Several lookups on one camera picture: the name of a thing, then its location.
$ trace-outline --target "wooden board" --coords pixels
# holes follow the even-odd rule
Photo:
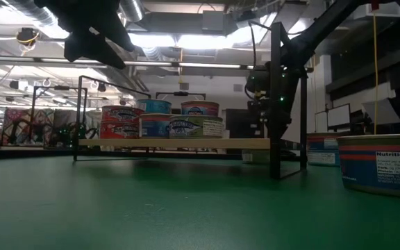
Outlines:
[[[80,139],[83,146],[269,149],[269,139]]]

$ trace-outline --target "red can label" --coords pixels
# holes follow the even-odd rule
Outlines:
[[[138,123],[138,117],[144,112],[138,108],[124,106],[104,106],[102,121]]]
[[[103,122],[100,128],[101,139],[136,139],[139,138],[138,124],[126,122]]]

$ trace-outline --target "green table surface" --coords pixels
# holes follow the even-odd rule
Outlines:
[[[236,160],[0,160],[0,249],[400,249],[400,198]],[[283,167],[297,167],[283,162]]]

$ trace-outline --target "ceiling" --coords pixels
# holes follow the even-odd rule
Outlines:
[[[324,0],[316,1],[232,1],[232,0],[210,0],[208,4],[201,3],[198,0],[142,0],[144,7],[146,8],[147,15],[145,18],[136,24],[127,24],[127,29],[132,33],[143,34],[146,33],[146,29],[159,31],[156,27],[162,31],[165,29],[171,30],[171,33],[159,33],[153,32],[153,34],[164,34],[171,35],[173,38],[180,40],[184,34],[180,31],[185,31],[187,25],[196,26],[198,20],[202,20],[202,12],[204,10],[212,10],[213,8],[217,11],[223,11],[227,14],[227,18],[235,20],[238,18],[243,10],[251,10],[254,6],[261,7],[256,11],[258,19],[261,17],[267,17],[272,13],[272,22],[282,22],[284,27],[291,33],[302,31],[313,23],[313,19],[319,17],[325,11]],[[333,53],[334,51],[344,49],[344,39],[349,38],[347,41],[353,42],[356,37],[352,35],[359,28],[368,24],[368,19],[348,19],[344,25],[341,25],[340,30],[335,31],[330,40],[325,40],[318,48],[318,53]],[[388,21],[383,23],[383,27],[387,26]],[[225,33],[234,34],[238,28],[235,25],[235,21],[232,22],[233,28],[227,28]],[[36,45],[29,50],[26,47],[21,46],[15,39],[14,36],[21,28],[34,28],[39,29],[38,25],[18,12],[14,12],[7,6],[0,5],[0,56],[28,56],[38,58],[63,58],[63,44],[57,42],[57,40],[50,41],[46,35],[38,40]],[[266,31],[260,32],[261,41],[257,48],[257,64],[263,64],[267,58],[269,58],[270,39],[269,33]],[[192,34],[197,34],[198,31],[192,31]],[[223,63],[223,64],[238,64],[238,65],[252,65],[253,64],[253,53],[250,41],[249,29],[246,29],[243,33],[245,42],[239,44],[231,44],[232,47],[226,47],[223,49],[174,49],[171,47],[159,48],[163,58],[165,60],[178,61],[182,58],[183,62],[192,63]],[[136,44],[136,50],[133,53],[128,53],[119,47],[114,47],[114,50],[124,60],[136,60],[143,59],[148,60],[146,54]],[[75,87],[78,83],[78,77],[80,75],[88,75],[93,78],[98,78],[105,81],[114,81],[116,84],[124,85],[128,88],[136,88],[142,90],[137,83],[137,78],[142,76],[141,81],[146,85],[146,81],[152,79],[152,83],[149,83],[149,91],[155,92],[151,86],[161,90],[161,86],[167,86],[168,90],[174,91],[174,87],[177,88],[177,84],[169,86],[167,83],[173,83],[174,77],[178,78],[180,71],[178,68],[159,68],[159,67],[137,67],[136,69],[131,68],[124,72],[118,72],[114,70],[100,70],[90,68],[74,68],[74,67],[33,67],[33,66],[12,66],[12,65],[0,65],[0,104],[5,105],[30,105],[31,97],[18,97],[20,95],[32,95],[31,89],[14,90],[10,88],[11,81],[26,81],[30,86],[44,85],[47,79],[49,79],[51,86],[54,85],[68,85]],[[230,69],[202,69],[202,68],[185,68],[182,71],[182,75],[185,76],[207,76],[207,77],[245,77],[248,72],[242,70],[230,70]],[[6,80],[1,80],[3,76],[7,75]],[[201,81],[202,77],[196,78],[196,81]],[[105,97],[107,100],[92,100],[90,106],[102,106],[107,103],[118,104],[119,97],[127,97],[127,91],[120,92],[117,88],[108,87],[105,92],[98,92],[96,84],[93,81],[84,81],[83,87],[88,88],[89,97],[96,99],[97,97]],[[54,90],[49,90],[49,93],[54,94],[56,97],[74,97],[76,93],[73,91],[62,93]],[[6,101],[6,98],[2,95],[13,94],[16,95],[14,101]],[[52,98],[39,98],[36,105],[45,106],[51,105]]]

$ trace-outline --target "wooden shelf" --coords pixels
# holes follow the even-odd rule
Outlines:
[[[269,149],[269,139],[80,139],[82,146]]]

